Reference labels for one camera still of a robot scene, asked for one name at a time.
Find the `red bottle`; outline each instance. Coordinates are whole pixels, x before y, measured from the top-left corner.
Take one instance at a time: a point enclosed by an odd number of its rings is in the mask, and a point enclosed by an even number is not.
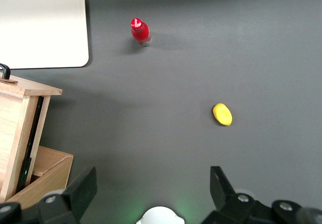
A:
[[[140,45],[148,46],[151,43],[149,27],[145,22],[135,18],[131,21],[131,27],[132,35]]]

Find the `wooden plank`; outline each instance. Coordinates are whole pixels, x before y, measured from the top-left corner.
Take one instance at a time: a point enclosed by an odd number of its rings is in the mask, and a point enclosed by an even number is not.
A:
[[[52,96],[61,95],[62,89],[33,82],[27,79],[10,76],[11,80],[18,83],[0,82],[0,93],[13,95],[22,98],[23,96]]]
[[[67,158],[58,163],[54,168],[7,200],[7,202],[19,202],[21,208],[26,209],[41,200],[46,193],[58,189],[65,189],[72,160],[72,156],[67,156]]]
[[[2,187],[8,167],[22,99],[0,93],[0,186]]]
[[[37,102],[38,97],[24,97],[22,100],[16,133],[8,161],[4,183],[0,193],[0,202],[6,201],[16,192]]]
[[[38,146],[39,146],[41,133],[42,133],[44,123],[45,123],[45,119],[46,119],[46,115],[47,115],[49,101],[50,101],[50,96],[44,97],[44,101],[43,101],[42,108],[41,108],[41,113],[40,113],[40,116],[39,116],[39,121],[38,121],[38,125],[37,125],[37,130],[36,130],[36,134],[35,134],[33,147],[32,147],[31,153],[30,153],[31,163],[30,163],[30,167],[29,167],[29,173],[28,173],[28,176],[27,176],[27,180],[26,180],[26,185],[30,184],[32,170],[34,169],[34,165],[35,165],[35,161],[36,161]]]

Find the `bottle cap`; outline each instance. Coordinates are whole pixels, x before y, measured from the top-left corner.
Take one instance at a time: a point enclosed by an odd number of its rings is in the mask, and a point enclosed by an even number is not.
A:
[[[132,29],[139,30],[142,27],[142,21],[140,19],[132,19],[131,26]]]

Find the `screw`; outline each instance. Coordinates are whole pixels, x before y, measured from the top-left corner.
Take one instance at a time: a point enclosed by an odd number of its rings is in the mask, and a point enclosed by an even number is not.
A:
[[[51,196],[51,197],[48,197],[45,202],[46,203],[53,203],[54,201],[56,200],[56,196]]]
[[[10,205],[6,205],[0,209],[0,213],[5,213],[11,209],[12,209],[12,207]]]
[[[280,208],[282,208],[283,210],[287,210],[287,211],[292,211],[293,208],[290,204],[286,203],[286,202],[281,202],[280,203]]]
[[[239,195],[238,200],[240,200],[241,202],[249,202],[249,199],[246,195]]]

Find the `wooden drawer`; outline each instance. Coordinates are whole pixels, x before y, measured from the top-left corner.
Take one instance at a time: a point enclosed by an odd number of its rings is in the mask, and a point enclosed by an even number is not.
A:
[[[31,184],[7,200],[19,202],[22,209],[32,206],[50,191],[65,189],[73,155],[39,146]]]

